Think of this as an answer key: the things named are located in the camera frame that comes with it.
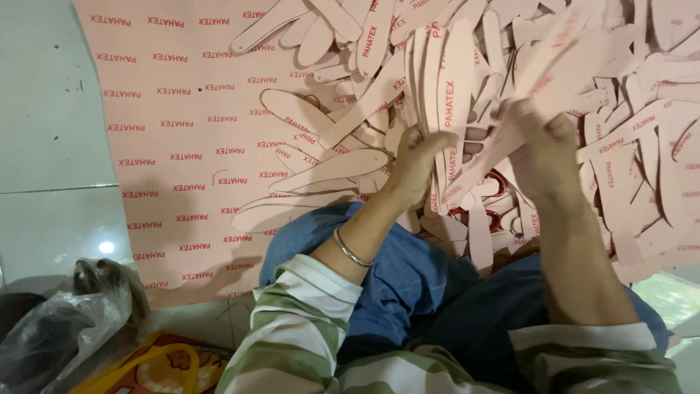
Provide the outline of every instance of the bracelet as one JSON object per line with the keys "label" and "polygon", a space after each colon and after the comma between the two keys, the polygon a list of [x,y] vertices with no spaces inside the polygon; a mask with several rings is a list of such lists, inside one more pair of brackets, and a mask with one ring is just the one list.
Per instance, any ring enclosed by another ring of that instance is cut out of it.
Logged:
{"label": "bracelet", "polygon": [[336,228],[336,229],[333,231],[333,238],[335,238],[335,243],[338,244],[338,247],[340,248],[340,250],[342,250],[343,253],[344,253],[348,258],[350,258],[350,260],[354,261],[355,264],[357,264],[357,265],[359,265],[359,266],[363,266],[363,267],[365,267],[365,268],[370,268],[371,266],[375,265],[375,261],[374,261],[374,260],[370,261],[369,263],[365,263],[364,261],[362,261],[362,260],[358,259],[357,257],[355,257],[355,255],[354,255],[352,252],[350,252],[350,249],[348,249],[347,246],[345,246],[345,244],[343,243],[343,241],[340,240],[340,236],[338,235],[338,230],[340,230],[340,227]]}

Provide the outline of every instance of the blue pants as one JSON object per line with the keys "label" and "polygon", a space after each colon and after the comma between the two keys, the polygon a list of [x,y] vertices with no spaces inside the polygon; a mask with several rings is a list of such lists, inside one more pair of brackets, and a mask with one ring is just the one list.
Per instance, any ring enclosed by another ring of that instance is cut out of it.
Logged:
{"label": "blue pants", "polygon": [[[333,230],[360,206],[343,203],[319,208],[279,229],[267,249],[260,285],[274,282],[278,265],[295,254],[311,253],[333,236]],[[508,331],[549,324],[539,254],[480,280],[468,258],[450,257],[394,224],[375,261],[350,317],[350,333],[337,356],[339,364],[399,350],[413,338],[427,337],[452,353],[477,381],[534,393],[517,369]],[[664,321],[625,289],[664,353],[669,342]]]}

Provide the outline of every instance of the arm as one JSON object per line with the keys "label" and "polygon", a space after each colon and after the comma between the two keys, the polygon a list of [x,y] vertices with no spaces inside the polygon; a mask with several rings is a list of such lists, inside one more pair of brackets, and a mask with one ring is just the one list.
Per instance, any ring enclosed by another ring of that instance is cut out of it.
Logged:
{"label": "arm", "polygon": [[[407,130],[384,188],[340,228],[346,247],[363,261],[374,259],[396,218],[424,197],[435,153],[453,143],[448,133],[421,142],[417,130]],[[217,394],[325,393],[333,384],[336,355],[368,270],[333,237],[278,270],[275,283],[254,292],[251,331],[223,372]]]}
{"label": "arm", "polygon": [[521,371],[540,393],[680,394],[676,366],[639,322],[580,190],[573,125],[563,115],[543,125],[526,102],[513,107],[506,116],[526,145],[511,161],[540,215],[552,323],[509,332]]}
{"label": "arm", "polygon": [[[416,128],[404,133],[388,182],[339,230],[340,239],[357,258],[366,262],[374,259],[399,215],[425,196],[435,154],[453,144],[454,137],[449,133],[435,133],[422,142]],[[333,237],[311,257],[355,285],[367,275],[368,269],[350,260]]]}
{"label": "arm", "polygon": [[506,115],[515,118],[526,138],[526,145],[511,160],[521,192],[540,215],[542,273],[551,322],[593,326],[638,322],[608,258],[595,214],[581,192],[573,125],[563,114],[545,125],[526,106],[517,102]]}

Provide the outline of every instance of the wrist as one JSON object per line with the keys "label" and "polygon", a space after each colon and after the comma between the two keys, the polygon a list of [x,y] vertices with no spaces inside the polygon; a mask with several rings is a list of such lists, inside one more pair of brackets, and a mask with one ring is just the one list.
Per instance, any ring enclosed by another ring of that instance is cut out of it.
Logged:
{"label": "wrist", "polygon": [[537,211],[543,214],[576,216],[591,210],[588,200],[580,190],[552,192],[534,200]]}
{"label": "wrist", "polygon": [[377,195],[375,195],[374,198],[380,198],[383,201],[386,201],[391,207],[391,209],[395,212],[398,212],[398,214],[400,215],[401,213],[409,210],[414,205],[414,202],[412,202],[408,198],[408,195],[409,194],[405,190],[402,190],[390,179],[384,185],[384,187],[382,187],[381,190],[377,192]]}

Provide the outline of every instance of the clear plastic bag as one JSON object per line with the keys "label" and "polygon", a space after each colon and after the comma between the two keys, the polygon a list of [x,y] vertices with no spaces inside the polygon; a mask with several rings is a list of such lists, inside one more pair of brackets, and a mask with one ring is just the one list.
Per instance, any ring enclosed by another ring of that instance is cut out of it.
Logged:
{"label": "clear plastic bag", "polygon": [[79,259],[73,293],[57,292],[39,304],[0,345],[0,394],[64,392],[64,380],[83,361],[127,321],[133,327],[143,317],[138,300],[132,316],[138,295],[130,286],[129,273],[114,261]]}

